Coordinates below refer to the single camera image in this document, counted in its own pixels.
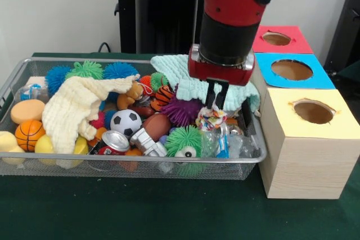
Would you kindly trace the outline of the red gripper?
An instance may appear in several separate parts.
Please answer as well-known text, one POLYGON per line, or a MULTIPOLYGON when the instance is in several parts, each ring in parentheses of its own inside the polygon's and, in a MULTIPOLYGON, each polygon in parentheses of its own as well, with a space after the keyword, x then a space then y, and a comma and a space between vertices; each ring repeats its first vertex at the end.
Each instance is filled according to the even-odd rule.
POLYGON ((199 44, 193 44, 188 55, 188 73, 192 78, 206 80, 208 90, 206 94, 205 106, 211 109, 216 97, 214 91, 215 80, 222 87, 217 94, 217 106, 223 109, 229 85, 247 85, 255 67, 255 55, 251 51, 245 61, 236 66, 223 66, 212 64, 201 57, 199 44))

